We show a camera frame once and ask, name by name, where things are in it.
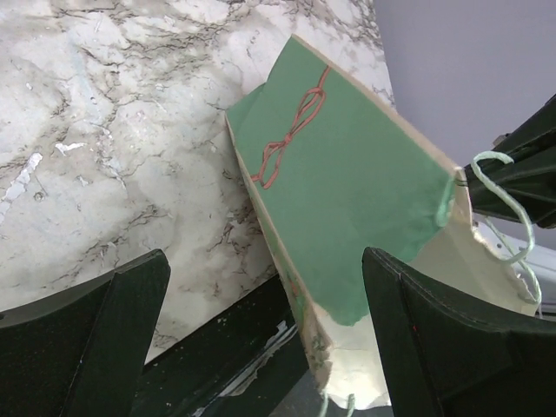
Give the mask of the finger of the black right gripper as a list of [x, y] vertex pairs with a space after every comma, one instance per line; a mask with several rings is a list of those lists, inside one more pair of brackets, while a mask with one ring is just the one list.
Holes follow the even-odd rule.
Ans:
[[524, 207], [534, 225], [554, 228], [555, 98], [516, 130], [499, 136], [493, 149], [513, 162], [481, 161], [481, 171]]

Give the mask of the printed paper bag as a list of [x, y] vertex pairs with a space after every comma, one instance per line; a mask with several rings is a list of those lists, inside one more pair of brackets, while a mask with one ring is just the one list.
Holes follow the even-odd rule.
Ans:
[[366, 248], [496, 306], [537, 311], [537, 277], [513, 268], [525, 254], [501, 259], [473, 225], [463, 169], [299, 37], [226, 121], [325, 402], [390, 402]]

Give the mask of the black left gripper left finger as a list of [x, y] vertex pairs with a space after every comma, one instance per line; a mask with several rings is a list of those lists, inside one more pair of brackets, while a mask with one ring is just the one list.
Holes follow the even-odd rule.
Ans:
[[3, 416], [127, 416], [169, 284], [155, 249], [1, 313]]

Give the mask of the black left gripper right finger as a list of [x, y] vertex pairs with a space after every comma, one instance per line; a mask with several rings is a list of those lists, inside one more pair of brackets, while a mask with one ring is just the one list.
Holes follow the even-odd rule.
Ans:
[[555, 324], [436, 281], [378, 248], [362, 273], [396, 416], [553, 416]]

